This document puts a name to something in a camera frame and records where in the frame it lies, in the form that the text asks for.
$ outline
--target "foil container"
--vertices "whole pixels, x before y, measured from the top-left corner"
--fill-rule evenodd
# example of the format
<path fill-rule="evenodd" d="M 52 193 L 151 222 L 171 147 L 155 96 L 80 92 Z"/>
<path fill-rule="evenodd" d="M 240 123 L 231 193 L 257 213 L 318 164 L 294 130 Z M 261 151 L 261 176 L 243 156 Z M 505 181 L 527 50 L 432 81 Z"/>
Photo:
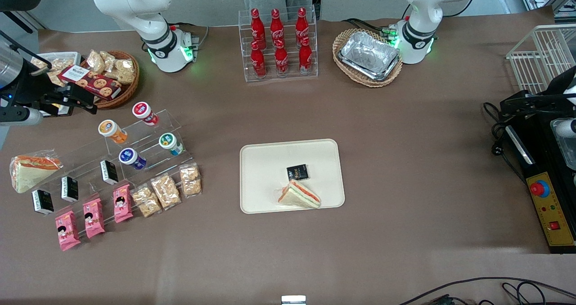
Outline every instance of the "foil container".
<path fill-rule="evenodd" d="M 352 34 L 338 58 L 374 81 L 384 81 L 400 60 L 398 49 L 366 32 Z"/>

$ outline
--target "emergency stop button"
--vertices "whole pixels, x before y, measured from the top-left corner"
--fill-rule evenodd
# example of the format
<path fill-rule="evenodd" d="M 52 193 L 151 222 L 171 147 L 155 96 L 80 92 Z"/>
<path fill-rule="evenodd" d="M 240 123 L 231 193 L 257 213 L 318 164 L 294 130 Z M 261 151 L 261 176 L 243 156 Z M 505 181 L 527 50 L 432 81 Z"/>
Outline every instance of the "emergency stop button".
<path fill-rule="evenodd" d="M 546 198 L 550 195 L 550 187 L 543 180 L 538 180 L 534 184 L 530 185 L 530 192 L 536 196 Z"/>

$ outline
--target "wicker basket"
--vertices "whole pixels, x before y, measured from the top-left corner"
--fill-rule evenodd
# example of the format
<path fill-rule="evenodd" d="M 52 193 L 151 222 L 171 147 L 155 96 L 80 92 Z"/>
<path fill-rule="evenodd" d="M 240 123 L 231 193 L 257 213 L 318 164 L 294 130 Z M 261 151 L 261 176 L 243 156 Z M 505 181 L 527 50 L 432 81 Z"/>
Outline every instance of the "wicker basket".
<path fill-rule="evenodd" d="M 134 82 L 132 82 L 127 88 L 122 86 L 122 93 L 120 96 L 114 98 L 113 100 L 110 100 L 109 102 L 106 100 L 99 100 L 96 102 L 95 105 L 98 106 L 98 109 L 117 108 L 118 106 L 127 102 L 134 95 L 134 92 L 136 92 L 136 88 L 138 87 L 138 79 L 140 78 L 140 66 L 138 65 L 138 61 L 136 61 L 132 55 L 129 55 L 123 51 L 108 51 L 108 53 L 110 53 L 110 55 L 116 59 L 132 59 L 132 65 L 134 65 L 135 71 Z M 88 63 L 83 61 L 82 64 L 80 64 L 80 67 L 85 67 L 88 69 Z"/>
<path fill-rule="evenodd" d="M 356 32 L 366 32 L 370 34 L 370 36 L 372 36 L 373 38 L 384 42 L 382 36 L 368 30 L 361 30 L 359 28 L 356 28 L 344 31 L 336 37 L 336 39 L 334 40 L 334 44 L 332 44 L 332 57 L 334 59 L 334 62 L 338 65 L 338 67 L 340 68 L 340 70 L 342 70 L 342 72 L 344 72 L 348 77 L 350 77 L 350 79 L 352 79 L 355 82 L 358 82 L 359 84 L 369 86 L 370 88 L 380 88 L 392 82 L 392 80 L 396 78 L 396 76 L 400 73 L 400 70 L 402 69 L 402 61 L 398 61 L 394 69 L 387 76 L 386 80 L 378 82 L 368 78 L 368 76 L 360 73 L 354 68 L 345 65 L 344 63 L 342 63 L 342 61 L 340 61 L 340 59 L 338 59 L 338 51 L 340 51 L 340 49 L 346 44 L 346 42 L 348 42 L 350 36 L 352 36 L 352 34 Z"/>

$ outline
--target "red button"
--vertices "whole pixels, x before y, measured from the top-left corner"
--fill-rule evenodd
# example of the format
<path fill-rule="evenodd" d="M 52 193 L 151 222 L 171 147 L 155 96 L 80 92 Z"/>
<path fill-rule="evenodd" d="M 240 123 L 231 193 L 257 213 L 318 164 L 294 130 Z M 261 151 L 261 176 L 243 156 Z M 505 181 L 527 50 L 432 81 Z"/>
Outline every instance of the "red button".
<path fill-rule="evenodd" d="M 550 222 L 549 224 L 551 230 L 560 229 L 560 224 L 558 224 L 558 222 Z"/>
<path fill-rule="evenodd" d="M 535 194 L 536 196 L 541 196 L 545 193 L 545 189 L 543 184 L 539 182 L 535 182 L 534 184 L 530 185 L 530 191 Z"/>

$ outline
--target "coca-cola bottle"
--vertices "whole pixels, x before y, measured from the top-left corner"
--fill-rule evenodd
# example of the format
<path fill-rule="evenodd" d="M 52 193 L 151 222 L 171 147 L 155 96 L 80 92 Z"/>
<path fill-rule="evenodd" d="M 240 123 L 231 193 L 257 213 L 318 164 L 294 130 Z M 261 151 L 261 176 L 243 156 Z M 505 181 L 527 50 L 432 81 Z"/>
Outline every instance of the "coca-cola bottle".
<path fill-rule="evenodd" d="M 256 8 L 253 8 L 250 12 L 252 16 L 252 36 L 255 41 L 258 42 L 258 47 L 260 49 L 266 49 L 266 35 L 264 33 L 264 23 L 260 20 L 260 13 Z"/>
<path fill-rule="evenodd" d="M 276 47 L 276 53 L 274 53 L 274 58 L 276 59 L 276 74 L 278 77 L 284 78 L 288 75 L 288 52 L 284 49 L 284 40 L 276 40 L 274 46 Z"/>
<path fill-rule="evenodd" d="M 253 40 L 252 43 L 252 53 L 250 58 L 252 59 L 252 65 L 254 67 L 254 72 L 256 73 L 256 78 L 262 79 L 266 76 L 266 64 L 264 62 L 264 54 L 258 46 L 258 42 Z"/>
<path fill-rule="evenodd" d="M 300 47 L 300 73 L 309 75 L 312 70 L 312 49 L 310 48 L 310 39 L 308 36 L 302 38 Z"/>
<path fill-rule="evenodd" d="M 296 21 L 296 47 L 300 47 L 301 41 L 305 37 L 308 37 L 308 20 L 306 20 L 306 8 L 300 7 Z"/>
<path fill-rule="evenodd" d="M 270 33 L 272 34 L 272 43 L 277 40 L 284 40 L 284 25 L 280 20 L 280 10 L 272 9 L 272 23 L 270 24 Z"/>

